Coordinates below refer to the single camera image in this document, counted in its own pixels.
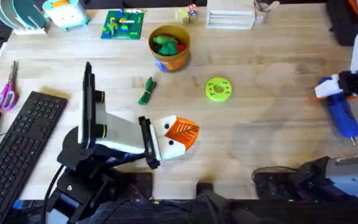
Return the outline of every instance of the green object in cup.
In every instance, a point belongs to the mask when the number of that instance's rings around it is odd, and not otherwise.
[[[178,53],[176,43],[167,42],[167,43],[163,44],[161,49],[158,50],[158,53],[160,55],[165,55],[165,56],[176,55]]]
[[[175,45],[178,43],[178,41],[175,40],[175,38],[169,37],[169,36],[166,36],[166,35],[159,35],[158,37],[154,37],[154,42],[158,43],[160,45],[164,45],[167,42],[174,42]]]

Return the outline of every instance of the black cable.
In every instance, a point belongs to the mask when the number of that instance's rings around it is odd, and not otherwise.
[[[189,217],[189,213],[186,212],[186,217],[187,217],[187,220],[189,221],[189,224],[193,224],[193,222],[190,220],[190,217]]]
[[[45,218],[47,215],[47,202],[48,202],[48,198],[50,195],[50,192],[52,190],[53,185],[55,185],[56,179],[59,176],[59,174],[61,173],[62,169],[63,169],[63,165],[60,165],[59,169],[56,171],[56,174],[54,175],[52,181],[49,184],[47,193],[45,193],[45,197],[44,197],[44,205],[42,207],[42,213],[41,213],[41,224],[45,224]]]
[[[287,169],[287,170],[290,170],[290,171],[293,171],[293,172],[296,172],[298,169],[294,169],[294,168],[291,168],[291,167],[286,167],[286,166],[267,166],[267,167],[261,167],[261,168],[258,168],[256,170],[254,170],[251,174],[251,179],[252,181],[256,184],[255,182],[255,174],[262,170],[262,169],[277,169],[277,168],[281,168],[281,169]]]
[[[101,224],[104,224],[109,218],[110,216],[112,216],[114,214],[114,212],[121,206],[124,205],[125,203],[129,202],[129,200],[123,200],[120,203],[118,203],[110,212],[110,214],[108,216],[106,216],[106,218],[104,218],[103,222],[101,222]]]

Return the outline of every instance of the wooden table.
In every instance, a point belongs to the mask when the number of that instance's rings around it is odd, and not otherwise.
[[[77,125],[86,61],[96,74],[96,87],[106,92],[108,112],[133,122],[175,114],[201,127],[185,156],[154,170],[155,198],[192,198],[197,181],[211,180],[216,192],[232,198],[256,198],[251,173],[263,166],[298,167],[321,156],[358,153],[350,140],[337,137],[329,116],[309,100],[320,77],[350,66],[351,48],[339,46],[329,33],[322,4],[284,5],[270,13],[268,24],[252,30],[205,29],[200,21],[186,26],[191,36],[191,62],[180,72],[162,73],[147,46],[149,34],[174,24],[173,8],[148,9],[141,40],[101,40],[108,10],[88,11],[91,22],[65,32],[53,26],[47,35],[11,35],[0,61],[0,91],[13,60],[19,60],[18,105],[5,113],[6,132],[31,91],[69,99],[21,198],[44,197],[66,133]],[[149,76],[158,87],[147,106],[137,104]],[[231,81],[225,103],[204,93],[212,77]],[[352,103],[358,119],[358,100]],[[145,162],[122,170],[148,170]]]

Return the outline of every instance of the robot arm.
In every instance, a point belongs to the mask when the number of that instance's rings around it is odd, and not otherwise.
[[[345,96],[358,96],[358,72],[343,71],[332,76],[332,80],[325,81],[315,89],[318,98],[324,98],[343,92]]]
[[[88,62],[82,117],[63,141],[57,161],[66,169],[47,201],[47,211],[64,214],[68,223],[93,215],[102,203],[123,196],[130,185],[143,185],[152,192],[152,174],[123,174],[112,167],[145,158],[156,169],[160,161],[184,155],[200,130],[194,122],[176,116],[154,123],[141,116],[136,124],[107,113],[104,99],[104,92],[95,90]]]
[[[78,126],[78,144],[83,149],[102,145],[129,154],[144,153],[154,169],[152,164],[184,155],[197,138],[198,125],[187,119],[169,116],[151,123],[140,117],[135,124],[107,113],[104,100],[104,92],[94,88],[92,66],[87,62]]]

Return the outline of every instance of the small green toy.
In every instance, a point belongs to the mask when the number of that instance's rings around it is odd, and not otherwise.
[[[205,95],[212,101],[225,102],[231,95],[231,84],[224,78],[212,78],[205,86]]]
[[[167,43],[163,44],[161,49],[158,50],[158,53],[160,55],[166,55],[166,56],[176,55],[178,53],[176,43],[167,42]]]
[[[175,38],[173,37],[168,37],[166,35],[160,35],[158,37],[154,37],[154,42],[155,43],[158,43],[160,45],[164,45],[166,44],[167,42],[174,42],[175,45],[178,43],[177,40],[175,40]]]
[[[150,101],[150,96],[152,95],[155,87],[157,86],[157,82],[153,81],[153,78],[150,77],[146,82],[146,89],[143,92],[142,97],[137,102],[140,105],[146,105]]]

